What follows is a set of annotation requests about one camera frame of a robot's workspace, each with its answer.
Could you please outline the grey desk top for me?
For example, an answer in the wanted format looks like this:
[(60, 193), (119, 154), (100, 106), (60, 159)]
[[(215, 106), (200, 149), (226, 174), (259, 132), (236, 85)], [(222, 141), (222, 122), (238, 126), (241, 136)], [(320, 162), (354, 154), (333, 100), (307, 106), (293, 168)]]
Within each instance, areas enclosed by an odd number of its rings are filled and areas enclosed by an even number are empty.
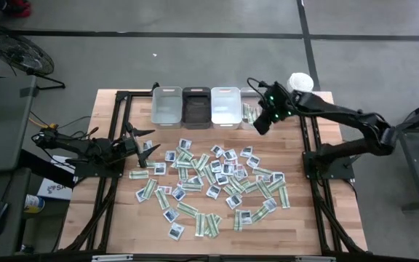
[(17, 166), (35, 96), (34, 76), (0, 78), (0, 172)]

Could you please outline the dark grey plastic bin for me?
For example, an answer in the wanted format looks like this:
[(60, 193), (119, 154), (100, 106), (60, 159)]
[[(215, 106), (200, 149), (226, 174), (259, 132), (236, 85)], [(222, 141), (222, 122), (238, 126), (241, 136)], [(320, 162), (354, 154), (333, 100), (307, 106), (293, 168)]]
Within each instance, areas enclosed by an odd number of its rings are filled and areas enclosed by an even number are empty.
[(183, 89), (183, 126), (188, 130), (205, 130), (211, 126), (211, 89), (185, 87)]

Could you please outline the clear plastic bin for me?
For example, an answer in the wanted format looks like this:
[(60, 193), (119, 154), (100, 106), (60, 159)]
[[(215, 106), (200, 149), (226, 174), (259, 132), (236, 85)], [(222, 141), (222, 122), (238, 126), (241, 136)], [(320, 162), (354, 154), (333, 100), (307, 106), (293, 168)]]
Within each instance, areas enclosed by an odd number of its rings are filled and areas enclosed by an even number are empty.
[[(244, 103), (247, 103), (250, 105), (250, 107), (257, 108), (258, 109), (258, 117), (262, 112), (262, 107), (258, 104), (259, 100), (261, 99), (260, 95), (251, 89), (250, 87), (243, 87), (240, 90), (241, 95), (241, 103), (242, 105)], [(254, 130), (253, 124), (250, 124), (249, 122), (241, 122), (241, 128), (244, 130)]]

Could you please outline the white cardboard box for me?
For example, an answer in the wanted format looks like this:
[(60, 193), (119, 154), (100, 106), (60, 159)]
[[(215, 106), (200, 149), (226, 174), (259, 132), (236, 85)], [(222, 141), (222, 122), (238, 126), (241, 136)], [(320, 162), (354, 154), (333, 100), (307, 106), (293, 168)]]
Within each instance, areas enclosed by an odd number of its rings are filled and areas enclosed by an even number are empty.
[[(71, 174), (74, 174), (75, 167), (67, 164), (65, 162), (67, 159), (68, 157), (65, 156), (54, 155), (53, 160), (51, 160), (51, 163), (57, 167), (60, 167), (61, 169), (66, 170)], [(38, 197), (69, 201), (71, 199), (72, 189), (63, 186), (59, 183), (56, 183), (52, 180), (49, 180), (47, 178), (44, 178), (36, 195)]]

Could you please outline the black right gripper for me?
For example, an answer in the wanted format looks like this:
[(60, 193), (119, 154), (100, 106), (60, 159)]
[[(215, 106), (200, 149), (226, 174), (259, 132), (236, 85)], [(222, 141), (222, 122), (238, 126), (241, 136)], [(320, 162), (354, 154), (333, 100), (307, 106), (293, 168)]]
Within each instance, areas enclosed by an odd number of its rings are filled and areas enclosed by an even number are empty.
[(254, 121), (253, 126), (259, 134), (265, 135), (270, 130), (271, 123), (284, 121), (287, 117), (298, 113), (293, 106), (291, 94), (283, 85), (278, 82), (273, 84), (260, 82), (259, 87), (266, 90), (259, 101), (262, 108), (261, 114)]

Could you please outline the light grey plastic bin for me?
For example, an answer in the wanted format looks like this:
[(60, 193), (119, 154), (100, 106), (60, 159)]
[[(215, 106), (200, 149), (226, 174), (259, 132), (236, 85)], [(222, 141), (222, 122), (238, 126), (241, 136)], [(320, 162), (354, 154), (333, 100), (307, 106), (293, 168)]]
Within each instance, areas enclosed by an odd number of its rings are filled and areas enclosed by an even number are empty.
[(151, 122), (158, 129), (181, 128), (182, 110), (181, 87), (157, 87), (153, 90)]

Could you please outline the silver metal bracket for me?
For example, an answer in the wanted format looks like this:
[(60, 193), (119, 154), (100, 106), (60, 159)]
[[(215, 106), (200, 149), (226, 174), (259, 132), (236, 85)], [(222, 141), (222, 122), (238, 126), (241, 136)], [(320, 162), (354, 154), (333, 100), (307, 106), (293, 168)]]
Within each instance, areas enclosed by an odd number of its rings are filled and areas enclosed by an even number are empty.
[(133, 258), (133, 254), (94, 255), (91, 262), (130, 262)]
[(337, 262), (336, 258), (334, 257), (327, 257), (327, 256), (296, 256), (295, 262)]

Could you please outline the disinfecting wipes canister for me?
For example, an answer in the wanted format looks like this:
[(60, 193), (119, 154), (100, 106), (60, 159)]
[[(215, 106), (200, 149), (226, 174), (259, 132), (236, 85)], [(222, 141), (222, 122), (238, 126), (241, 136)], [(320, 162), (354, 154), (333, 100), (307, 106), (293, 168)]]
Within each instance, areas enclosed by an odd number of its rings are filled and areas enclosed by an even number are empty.
[(305, 73), (292, 73), (287, 80), (287, 90), (289, 92), (312, 92), (314, 89), (313, 79)]

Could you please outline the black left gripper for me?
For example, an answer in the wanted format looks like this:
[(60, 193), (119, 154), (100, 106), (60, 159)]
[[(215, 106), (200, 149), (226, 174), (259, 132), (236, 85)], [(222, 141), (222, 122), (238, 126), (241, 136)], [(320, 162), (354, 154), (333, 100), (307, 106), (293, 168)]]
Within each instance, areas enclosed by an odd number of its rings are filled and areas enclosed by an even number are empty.
[(134, 137), (142, 137), (144, 135), (155, 132), (155, 130), (138, 130), (137, 128), (133, 127), (131, 123), (127, 122), (126, 131), (130, 136), (127, 137), (124, 135), (114, 140), (111, 144), (111, 152), (117, 159), (123, 159), (125, 157), (137, 154), (140, 167), (146, 168), (148, 166), (146, 164), (146, 160), (158, 147), (160, 147), (160, 144), (140, 152), (140, 147), (138, 146)]

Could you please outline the person's foot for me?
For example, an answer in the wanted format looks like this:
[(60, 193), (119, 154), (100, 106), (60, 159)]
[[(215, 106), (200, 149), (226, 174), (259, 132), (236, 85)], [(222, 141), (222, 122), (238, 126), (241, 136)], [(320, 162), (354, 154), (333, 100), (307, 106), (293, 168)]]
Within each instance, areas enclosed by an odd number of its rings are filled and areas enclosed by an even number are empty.
[(1, 10), (5, 15), (12, 17), (29, 17), (31, 3), (29, 0), (1, 0)]

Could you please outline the black floor fan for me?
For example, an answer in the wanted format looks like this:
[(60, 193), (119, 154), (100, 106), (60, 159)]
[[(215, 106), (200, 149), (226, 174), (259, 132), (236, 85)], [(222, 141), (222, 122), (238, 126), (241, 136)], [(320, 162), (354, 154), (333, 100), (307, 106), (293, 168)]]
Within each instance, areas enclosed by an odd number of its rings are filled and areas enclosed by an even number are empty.
[(40, 90), (65, 89), (65, 84), (48, 75), (55, 70), (54, 60), (37, 44), (24, 36), (10, 33), (0, 26), (0, 60), (29, 76), (36, 76), (51, 82), (54, 86), (39, 87)]

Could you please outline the grey low desk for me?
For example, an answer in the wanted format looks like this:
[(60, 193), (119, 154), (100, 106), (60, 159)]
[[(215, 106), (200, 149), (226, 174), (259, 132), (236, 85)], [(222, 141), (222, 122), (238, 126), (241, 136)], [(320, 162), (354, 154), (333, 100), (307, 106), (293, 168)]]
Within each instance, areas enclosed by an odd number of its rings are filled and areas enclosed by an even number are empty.
[(30, 176), (27, 169), (0, 173), (0, 201), (8, 204), (5, 219), (0, 223), (0, 257), (11, 256), (20, 247), (25, 227), (25, 195)]

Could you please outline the white plastic bin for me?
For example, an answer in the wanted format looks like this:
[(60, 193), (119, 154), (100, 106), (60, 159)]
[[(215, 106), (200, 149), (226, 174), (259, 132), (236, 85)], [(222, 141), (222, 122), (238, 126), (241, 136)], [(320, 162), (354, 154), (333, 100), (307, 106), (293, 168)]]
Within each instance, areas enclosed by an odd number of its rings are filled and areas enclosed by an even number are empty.
[(236, 130), (242, 122), (242, 101), (238, 87), (211, 89), (211, 121), (219, 130)]

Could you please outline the blue yellow can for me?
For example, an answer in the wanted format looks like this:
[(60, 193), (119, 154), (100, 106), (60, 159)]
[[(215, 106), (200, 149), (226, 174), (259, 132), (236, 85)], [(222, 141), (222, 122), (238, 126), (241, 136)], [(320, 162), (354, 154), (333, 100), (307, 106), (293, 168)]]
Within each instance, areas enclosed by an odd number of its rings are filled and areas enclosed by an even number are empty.
[(24, 212), (28, 214), (38, 214), (45, 206), (45, 201), (40, 196), (31, 194), (25, 195)]

